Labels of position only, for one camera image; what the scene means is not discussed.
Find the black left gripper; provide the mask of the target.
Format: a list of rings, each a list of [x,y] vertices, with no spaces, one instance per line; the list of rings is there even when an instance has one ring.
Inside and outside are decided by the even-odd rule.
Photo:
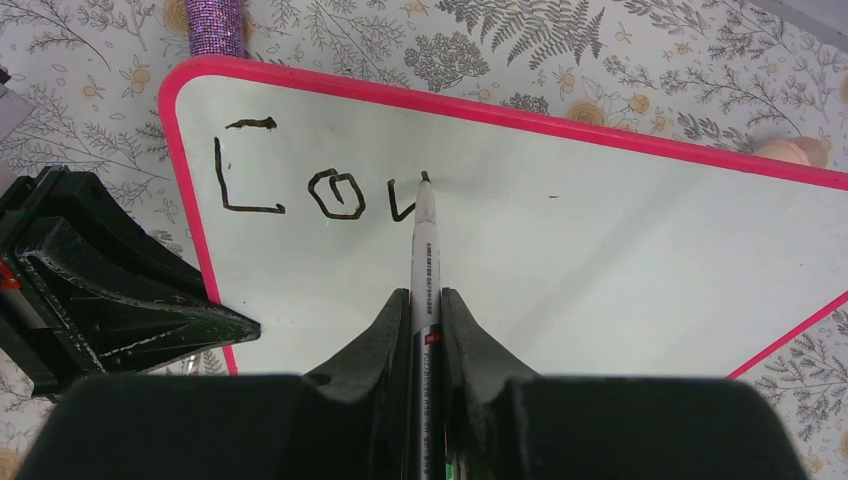
[[[96,174],[46,167],[1,196],[1,349],[34,397],[61,395],[67,372],[146,372],[260,336]]]

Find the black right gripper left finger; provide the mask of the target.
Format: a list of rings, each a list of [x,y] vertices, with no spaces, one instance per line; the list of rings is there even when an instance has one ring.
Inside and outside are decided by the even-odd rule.
[[[307,374],[75,384],[21,479],[402,479],[408,292]]]

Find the pink framed whiteboard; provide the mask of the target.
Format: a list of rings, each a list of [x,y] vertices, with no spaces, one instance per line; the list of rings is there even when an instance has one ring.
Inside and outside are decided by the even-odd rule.
[[[541,373],[738,376],[847,304],[847,177],[223,56],[159,109],[210,296],[258,321],[242,374],[306,372],[441,279]]]

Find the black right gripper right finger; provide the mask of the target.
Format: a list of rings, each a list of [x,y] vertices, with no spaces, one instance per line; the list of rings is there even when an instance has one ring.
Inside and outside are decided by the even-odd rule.
[[[441,294],[446,447],[461,479],[803,479],[751,386],[687,377],[542,375]]]

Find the white marker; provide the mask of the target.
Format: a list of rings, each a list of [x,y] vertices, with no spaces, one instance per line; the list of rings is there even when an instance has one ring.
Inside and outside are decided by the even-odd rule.
[[[411,250],[410,395],[406,458],[408,479],[444,479],[445,434],[441,405],[441,278],[435,191],[421,173]]]

